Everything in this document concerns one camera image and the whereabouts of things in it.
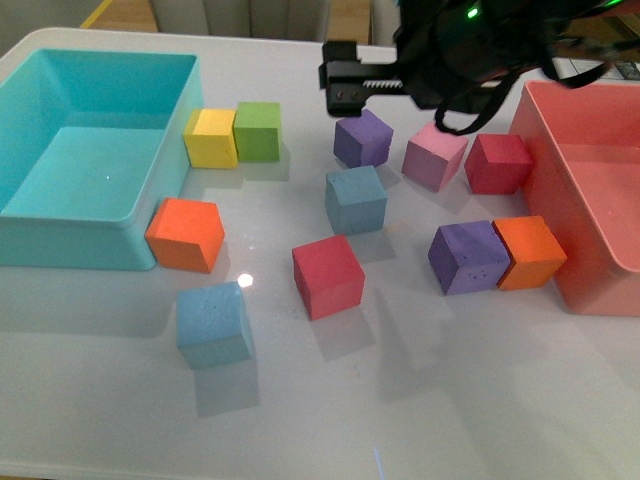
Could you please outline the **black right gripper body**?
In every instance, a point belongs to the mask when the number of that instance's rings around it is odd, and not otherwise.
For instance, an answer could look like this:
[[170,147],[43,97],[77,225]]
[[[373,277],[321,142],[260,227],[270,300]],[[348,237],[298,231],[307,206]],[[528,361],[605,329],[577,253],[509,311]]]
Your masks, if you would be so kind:
[[399,77],[421,108],[538,64],[540,1],[402,1]]

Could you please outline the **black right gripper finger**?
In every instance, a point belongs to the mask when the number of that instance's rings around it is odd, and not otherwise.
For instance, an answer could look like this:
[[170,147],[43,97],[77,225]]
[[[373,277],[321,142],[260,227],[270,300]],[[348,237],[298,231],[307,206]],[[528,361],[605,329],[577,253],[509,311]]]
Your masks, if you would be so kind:
[[379,68],[395,68],[396,62],[364,63],[358,56],[357,43],[352,40],[328,40],[322,46],[322,65],[342,62],[346,65],[376,65]]
[[334,118],[359,117],[372,96],[405,95],[395,78],[332,77],[324,80],[327,113]]

